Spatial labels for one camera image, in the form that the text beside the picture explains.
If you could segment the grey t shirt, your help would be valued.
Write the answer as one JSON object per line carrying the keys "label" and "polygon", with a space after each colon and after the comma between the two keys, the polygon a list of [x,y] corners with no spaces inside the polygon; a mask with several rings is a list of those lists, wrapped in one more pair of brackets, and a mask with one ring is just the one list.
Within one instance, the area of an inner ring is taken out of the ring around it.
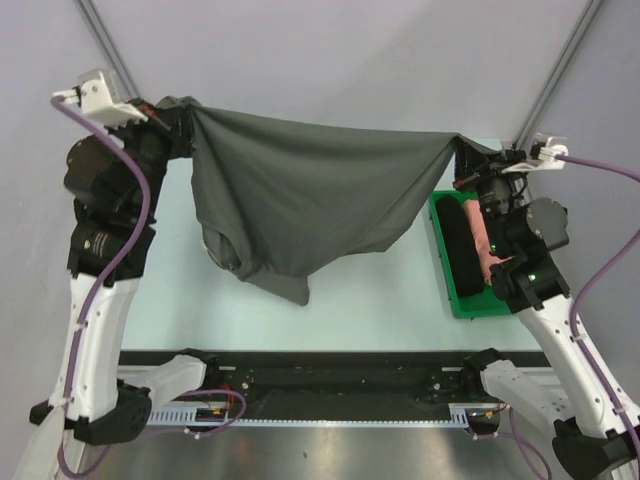
{"label": "grey t shirt", "polygon": [[486,147],[450,132],[324,126],[165,97],[191,132],[204,247],[237,279],[306,305],[309,277],[387,250],[413,224],[454,155]]}

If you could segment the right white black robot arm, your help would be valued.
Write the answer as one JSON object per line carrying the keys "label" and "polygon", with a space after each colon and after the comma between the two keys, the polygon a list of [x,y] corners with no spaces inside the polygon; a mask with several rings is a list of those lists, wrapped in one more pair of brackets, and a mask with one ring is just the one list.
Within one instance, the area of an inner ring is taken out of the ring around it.
{"label": "right white black robot arm", "polygon": [[561,170],[567,163],[607,170],[570,156],[562,138],[540,136],[529,151],[454,143],[454,187],[479,200],[492,255],[492,289],[541,347],[562,390],[549,390],[494,350],[461,376],[473,401],[494,397],[551,442],[573,479],[639,476],[639,406],[615,379],[579,316],[586,293],[573,295],[551,253],[566,246],[568,213],[550,198],[522,203],[516,176]]}

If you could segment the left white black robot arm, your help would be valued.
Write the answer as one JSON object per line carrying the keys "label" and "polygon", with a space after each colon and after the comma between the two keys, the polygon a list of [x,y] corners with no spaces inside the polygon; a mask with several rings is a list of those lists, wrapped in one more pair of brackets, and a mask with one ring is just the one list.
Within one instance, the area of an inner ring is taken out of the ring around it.
{"label": "left white black robot arm", "polygon": [[133,99],[117,120],[53,106],[90,132],[67,154],[64,186],[73,196],[70,323],[60,373],[48,400],[30,411],[41,425],[57,407],[63,428],[92,446],[129,442],[144,428],[152,388],[117,376],[129,308],[155,236],[155,209],[167,164],[183,156],[180,113]]}

